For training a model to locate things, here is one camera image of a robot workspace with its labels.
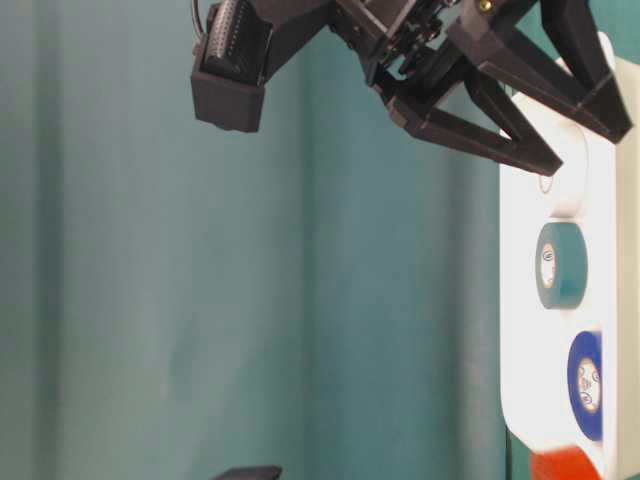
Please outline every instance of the tape label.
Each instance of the tape label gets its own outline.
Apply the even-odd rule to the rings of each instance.
[[[540,276],[545,288],[553,287],[556,280],[556,251],[550,243],[545,243],[544,247],[542,247]]]
[[[584,409],[591,414],[600,409],[602,389],[600,388],[600,372],[590,358],[584,358],[578,367],[578,391]]]

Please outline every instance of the dark bracket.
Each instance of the dark bracket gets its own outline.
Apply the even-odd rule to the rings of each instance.
[[[280,467],[245,467],[227,470],[213,480],[277,480],[282,474]]]
[[[516,28],[537,3],[571,73]],[[444,30],[440,16],[454,7]],[[197,48],[197,117],[257,131],[264,84],[327,25],[358,55],[395,123],[420,140],[553,175],[562,160],[500,82],[612,142],[632,127],[588,0],[224,0]],[[508,138],[439,108],[461,84]]]

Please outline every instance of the green fabric backdrop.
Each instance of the green fabric backdrop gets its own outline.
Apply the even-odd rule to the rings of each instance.
[[[593,3],[637,56],[635,3]],[[504,478],[497,168],[328,34],[260,134],[198,124],[192,43],[186,1],[3,6],[2,475]]]

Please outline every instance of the teal tape roll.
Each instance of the teal tape roll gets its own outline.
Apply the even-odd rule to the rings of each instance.
[[[536,249],[536,283],[548,309],[576,308],[587,288],[587,247],[574,223],[548,223]]]

